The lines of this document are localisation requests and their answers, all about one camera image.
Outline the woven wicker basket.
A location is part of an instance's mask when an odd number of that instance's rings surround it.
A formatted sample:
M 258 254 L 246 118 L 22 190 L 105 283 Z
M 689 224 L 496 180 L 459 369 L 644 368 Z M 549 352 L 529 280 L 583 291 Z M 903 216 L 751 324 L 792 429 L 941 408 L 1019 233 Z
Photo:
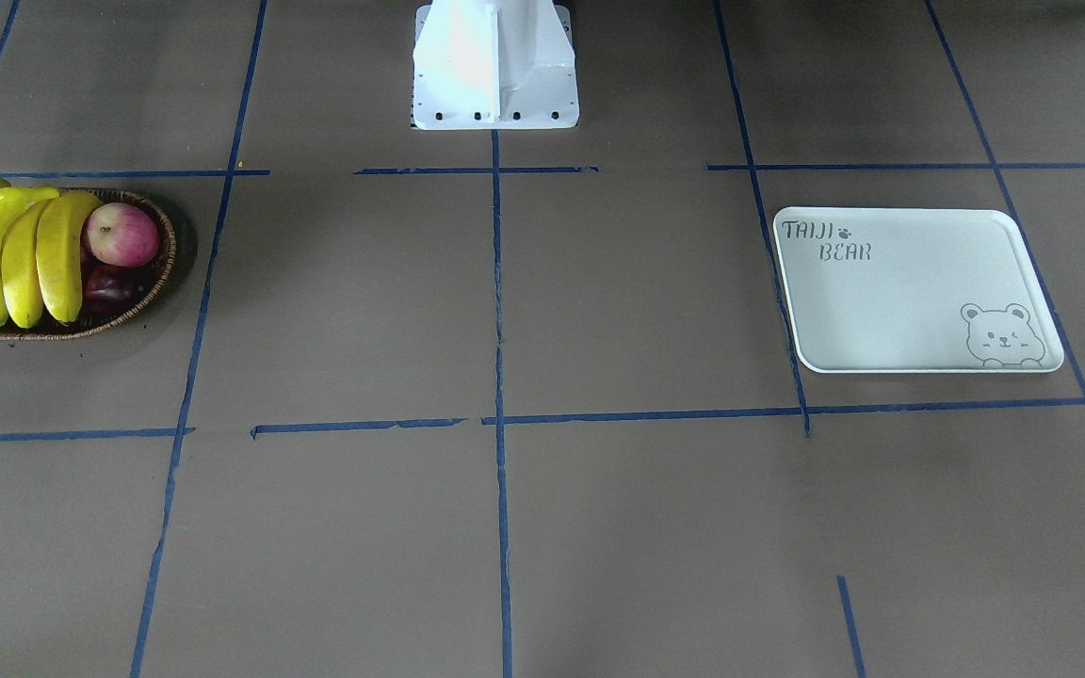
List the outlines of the woven wicker basket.
M 135 320 L 138 315 L 145 314 L 148 306 L 156 304 L 168 289 L 175 287 L 182 267 L 194 258 L 197 243 L 186 223 L 184 212 L 181 212 L 170 199 L 115 187 L 85 189 L 104 202 L 132 204 L 155 220 L 159 232 L 159 250 L 154 259 L 141 268 L 142 273 L 139 274 L 145 295 L 135 300 L 129 308 L 122 309 L 120 314 L 103 316 L 81 314 L 71 325 L 63 325 L 48 315 L 44 315 L 39 325 L 34 328 L 18 328 L 8 322 L 5 327 L 0 327 L 0 342 L 64 342 L 64 340 L 85 338 L 124 325 Z

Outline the pink red apple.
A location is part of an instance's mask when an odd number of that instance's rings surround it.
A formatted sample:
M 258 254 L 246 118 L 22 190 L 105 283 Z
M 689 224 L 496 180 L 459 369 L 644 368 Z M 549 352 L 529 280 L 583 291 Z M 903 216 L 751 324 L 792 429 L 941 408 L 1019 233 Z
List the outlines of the pink red apple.
M 132 204 L 108 202 L 91 212 L 82 228 L 82 245 L 105 265 L 146 266 L 162 244 L 158 227 Z

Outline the dark red apple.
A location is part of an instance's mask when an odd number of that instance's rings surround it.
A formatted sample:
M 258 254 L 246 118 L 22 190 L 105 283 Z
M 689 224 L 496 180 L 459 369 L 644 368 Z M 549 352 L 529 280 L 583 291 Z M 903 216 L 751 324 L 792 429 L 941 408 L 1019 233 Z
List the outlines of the dark red apple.
M 98 265 L 82 282 L 82 300 L 99 304 L 132 304 L 145 296 L 145 280 L 135 267 Z

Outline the white bear tray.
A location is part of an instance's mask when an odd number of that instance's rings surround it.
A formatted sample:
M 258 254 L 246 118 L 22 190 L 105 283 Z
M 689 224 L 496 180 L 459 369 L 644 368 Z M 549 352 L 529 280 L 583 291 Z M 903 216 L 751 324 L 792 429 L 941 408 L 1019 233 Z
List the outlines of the white bear tray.
M 1051 373 L 1065 360 L 1004 212 L 788 206 L 771 230 L 797 360 L 813 372 Z

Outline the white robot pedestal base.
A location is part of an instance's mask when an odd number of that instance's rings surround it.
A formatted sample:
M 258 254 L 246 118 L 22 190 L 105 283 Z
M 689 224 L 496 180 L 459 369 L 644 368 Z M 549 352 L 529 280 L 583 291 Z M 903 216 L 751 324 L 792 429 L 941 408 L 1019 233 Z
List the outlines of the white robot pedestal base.
M 416 12 L 419 130 L 550 130 L 580 121 L 572 20 L 554 1 L 431 1 Z

